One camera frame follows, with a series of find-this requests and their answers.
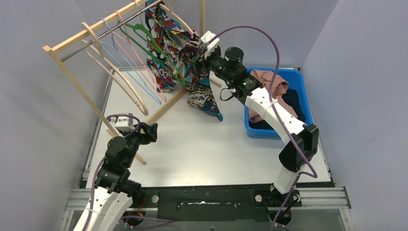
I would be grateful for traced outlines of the colourful comic print shorts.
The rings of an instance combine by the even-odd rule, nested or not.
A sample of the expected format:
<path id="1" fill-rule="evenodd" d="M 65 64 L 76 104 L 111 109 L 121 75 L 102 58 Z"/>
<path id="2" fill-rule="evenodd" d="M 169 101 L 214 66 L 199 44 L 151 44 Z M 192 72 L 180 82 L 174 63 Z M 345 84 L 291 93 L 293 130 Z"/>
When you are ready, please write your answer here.
<path id="1" fill-rule="evenodd" d="M 215 116 L 219 121 L 222 121 L 223 116 L 210 87 L 209 73 L 197 77 L 189 64 L 191 58 L 198 53 L 200 35 L 196 31 L 194 31 L 193 35 L 190 35 L 188 31 L 181 27 L 176 19 L 170 18 L 159 7 L 159 4 L 145 12 L 145 25 L 156 42 L 160 42 L 161 48 L 174 59 L 176 67 L 180 69 L 186 78 L 188 86 L 184 88 L 189 93 L 187 99 L 188 105 Z M 165 93 L 172 91 L 163 91 L 159 88 L 159 84 L 157 90 Z"/>

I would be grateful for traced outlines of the beige wooden hanger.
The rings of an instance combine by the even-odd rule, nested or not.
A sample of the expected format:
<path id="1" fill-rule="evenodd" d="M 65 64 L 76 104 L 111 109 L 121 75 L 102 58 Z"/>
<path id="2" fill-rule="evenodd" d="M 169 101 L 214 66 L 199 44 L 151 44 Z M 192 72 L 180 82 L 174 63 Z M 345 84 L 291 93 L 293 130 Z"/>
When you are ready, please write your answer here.
<path id="1" fill-rule="evenodd" d="M 126 93 L 126 95 L 133 101 L 133 103 L 136 105 L 136 107 L 141 111 L 141 113 L 145 116 L 149 114 L 148 108 L 143 101 L 142 97 L 139 95 L 135 87 L 131 84 L 129 79 L 125 77 L 117 67 L 114 66 L 113 63 L 110 62 L 108 58 L 105 57 L 103 53 L 103 46 L 102 43 L 99 41 L 97 38 L 95 32 L 90 28 L 90 26 L 82 22 L 81 23 L 82 27 L 86 30 L 86 32 L 89 32 L 90 35 L 96 39 L 96 47 L 93 45 L 89 45 L 88 47 L 94 51 L 95 54 L 97 54 L 102 60 L 104 60 L 109 67 L 116 73 L 118 73 L 118 76 L 115 76 L 115 74 L 112 74 L 108 68 L 102 64 L 95 56 L 93 56 L 88 48 L 85 48 L 84 51 L 87 53 L 87 55 L 96 63 L 98 64 L 108 75 L 120 86 L 120 88 Z"/>

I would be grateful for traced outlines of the dusty pink shorts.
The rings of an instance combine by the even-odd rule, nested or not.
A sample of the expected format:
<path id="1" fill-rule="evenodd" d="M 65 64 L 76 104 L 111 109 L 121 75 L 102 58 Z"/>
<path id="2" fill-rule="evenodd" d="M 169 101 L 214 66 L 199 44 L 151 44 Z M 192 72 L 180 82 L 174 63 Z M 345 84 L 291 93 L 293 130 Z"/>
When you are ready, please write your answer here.
<path id="1" fill-rule="evenodd" d="M 288 90 L 289 88 L 289 83 L 286 80 L 284 80 L 281 76 L 276 75 L 275 78 L 272 79 L 274 75 L 272 71 L 254 69 L 250 72 L 250 74 L 261 82 L 265 89 L 268 90 L 268 93 L 272 94 L 272 97 L 274 90 L 283 91 Z"/>

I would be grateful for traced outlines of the navy blue shorts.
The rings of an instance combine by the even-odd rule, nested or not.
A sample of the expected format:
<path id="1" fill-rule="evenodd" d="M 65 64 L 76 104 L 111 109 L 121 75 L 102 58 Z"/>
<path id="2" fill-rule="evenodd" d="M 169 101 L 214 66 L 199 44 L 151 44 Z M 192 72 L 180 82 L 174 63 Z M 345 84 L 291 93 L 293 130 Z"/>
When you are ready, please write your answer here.
<path id="1" fill-rule="evenodd" d="M 306 117 L 299 103 L 299 96 L 296 90 L 288 89 L 283 91 L 274 90 L 273 98 L 279 100 L 279 104 L 293 114 L 297 119 L 305 122 Z M 248 109 L 249 127 L 253 129 L 273 130 L 273 128 L 252 109 Z"/>

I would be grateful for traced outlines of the green plastic hanger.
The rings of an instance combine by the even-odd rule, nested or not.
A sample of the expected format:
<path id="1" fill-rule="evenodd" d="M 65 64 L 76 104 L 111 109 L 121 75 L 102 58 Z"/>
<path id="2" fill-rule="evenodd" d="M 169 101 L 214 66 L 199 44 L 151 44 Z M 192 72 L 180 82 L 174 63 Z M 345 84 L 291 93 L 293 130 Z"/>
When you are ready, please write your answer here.
<path id="1" fill-rule="evenodd" d="M 139 38 L 146 42 L 147 48 L 144 48 L 139 42 L 137 42 L 127 30 L 133 30 Z M 131 40 L 134 44 L 138 45 L 147 54 L 147 65 L 150 70 L 155 74 L 156 81 L 159 84 L 159 88 L 163 91 L 172 90 L 176 82 L 182 87 L 187 87 L 187 81 L 180 69 L 176 67 L 174 59 L 171 58 L 160 46 L 160 42 L 156 42 L 153 35 L 142 24 L 121 24 L 119 30 Z"/>

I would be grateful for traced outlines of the light blue wire hanger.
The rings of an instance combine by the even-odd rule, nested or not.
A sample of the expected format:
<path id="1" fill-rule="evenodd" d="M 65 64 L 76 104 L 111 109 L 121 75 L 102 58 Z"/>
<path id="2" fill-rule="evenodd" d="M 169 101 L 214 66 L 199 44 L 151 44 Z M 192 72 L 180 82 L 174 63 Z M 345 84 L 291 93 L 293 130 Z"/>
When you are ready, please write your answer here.
<path id="1" fill-rule="evenodd" d="M 105 19 L 101 20 L 104 22 L 106 28 L 109 30 L 110 32 L 110 36 L 111 36 L 111 43 L 104 43 L 101 42 L 102 46 L 104 47 L 105 45 L 110 46 L 112 49 L 114 49 L 119 56 L 122 57 L 122 59 L 125 61 L 125 63 L 129 64 L 130 68 L 136 72 L 137 76 L 139 77 L 139 79 L 141 80 L 141 82 L 139 82 L 136 77 L 134 77 L 133 75 L 129 74 L 133 80 L 143 89 L 145 90 L 155 101 L 157 101 L 160 105 L 162 103 L 166 102 L 166 97 L 163 93 L 157 92 L 156 88 L 157 86 L 152 82 L 152 78 L 148 78 L 143 71 L 136 66 L 135 61 L 133 60 L 133 58 L 125 51 L 125 49 L 121 46 L 121 44 L 116 40 L 116 33 L 111 29 L 110 25 L 107 23 L 107 21 Z"/>

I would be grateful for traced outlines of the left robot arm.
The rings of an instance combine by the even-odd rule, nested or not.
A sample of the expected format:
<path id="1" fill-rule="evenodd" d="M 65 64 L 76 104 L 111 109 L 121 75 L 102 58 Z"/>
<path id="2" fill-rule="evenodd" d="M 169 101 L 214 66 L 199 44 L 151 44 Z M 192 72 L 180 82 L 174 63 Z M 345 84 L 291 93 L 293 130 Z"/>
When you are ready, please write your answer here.
<path id="1" fill-rule="evenodd" d="M 129 179 L 129 168 L 140 145 L 157 140 L 158 124 L 142 122 L 135 128 L 109 140 L 76 231 L 111 231 L 131 205 L 142 201 L 141 184 Z"/>

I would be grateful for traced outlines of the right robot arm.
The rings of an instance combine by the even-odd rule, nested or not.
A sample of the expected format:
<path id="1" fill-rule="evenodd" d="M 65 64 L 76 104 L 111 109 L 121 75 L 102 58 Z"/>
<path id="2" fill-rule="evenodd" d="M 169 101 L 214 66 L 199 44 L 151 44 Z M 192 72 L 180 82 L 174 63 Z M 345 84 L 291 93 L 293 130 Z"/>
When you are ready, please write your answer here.
<path id="1" fill-rule="evenodd" d="M 241 49 L 230 47 L 221 55 L 220 47 L 216 47 L 212 52 L 204 51 L 193 57 L 191 65 L 197 75 L 212 71 L 223 80 L 233 91 L 232 96 L 258 113 L 284 142 L 285 147 L 279 154 L 281 167 L 270 193 L 274 204 L 283 205 L 290 199 L 289 191 L 318 150 L 319 129 L 314 124 L 307 125 L 283 108 L 248 72 L 242 60 Z"/>

